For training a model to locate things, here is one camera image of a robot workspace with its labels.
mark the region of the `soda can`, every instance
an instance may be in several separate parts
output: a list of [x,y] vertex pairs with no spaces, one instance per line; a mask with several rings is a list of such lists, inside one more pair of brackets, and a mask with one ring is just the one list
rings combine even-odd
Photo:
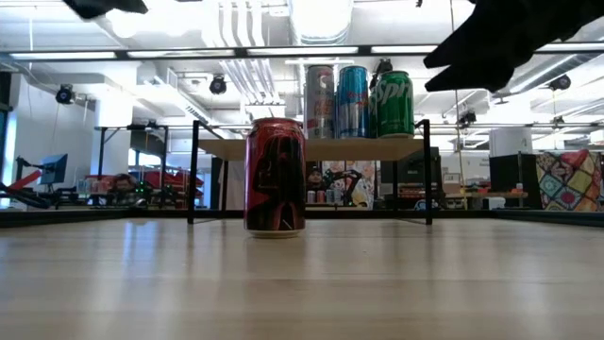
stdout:
[[245,146],[245,228],[293,237],[305,227],[305,139],[293,119],[253,122]]
[[367,69],[347,66],[340,70],[336,110],[338,138],[368,138],[369,98]]
[[310,66],[306,73],[305,130],[309,139],[333,138],[333,67]]
[[306,202],[307,203],[315,203],[316,193],[314,191],[308,191],[306,193]]
[[335,202],[334,191],[332,189],[327,189],[325,191],[325,200],[326,203],[333,204]]
[[340,190],[333,191],[333,202],[336,204],[342,203],[342,192]]
[[317,192],[317,203],[325,203],[325,192],[323,190]]
[[410,137],[414,134],[413,84],[404,71],[381,75],[376,86],[377,136]]

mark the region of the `green soda can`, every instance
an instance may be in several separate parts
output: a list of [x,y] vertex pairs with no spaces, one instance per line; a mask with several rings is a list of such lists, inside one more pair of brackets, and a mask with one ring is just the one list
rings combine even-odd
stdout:
[[376,91],[369,95],[369,137],[378,137],[378,111],[376,110]]
[[413,83],[404,71],[381,75],[376,86],[377,136],[413,136]]

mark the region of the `table surface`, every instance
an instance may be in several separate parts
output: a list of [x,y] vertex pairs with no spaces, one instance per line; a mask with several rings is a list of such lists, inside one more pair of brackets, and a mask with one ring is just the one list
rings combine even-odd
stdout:
[[53,339],[598,339],[601,229],[506,220],[0,229],[0,329]]
[[[245,159],[245,140],[199,140],[199,148],[227,161]],[[399,161],[423,148],[416,139],[307,140],[306,161]]]

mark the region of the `red soda can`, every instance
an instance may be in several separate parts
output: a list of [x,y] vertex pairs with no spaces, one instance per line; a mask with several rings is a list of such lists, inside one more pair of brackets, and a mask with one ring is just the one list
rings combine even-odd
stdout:
[[254,121],[245,150],[245,228],[258,237],[292,237],[304,229],[305,140],[298,122]]
[[317,203],[325,203],[325,192],[323,190],[317,192]]

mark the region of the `colorful blanket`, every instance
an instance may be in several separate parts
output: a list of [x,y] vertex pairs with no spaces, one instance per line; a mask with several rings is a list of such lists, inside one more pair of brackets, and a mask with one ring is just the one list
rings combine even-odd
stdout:
[[588,150],[537,156],[541,201],[547,211],[598,212],[600,155]]

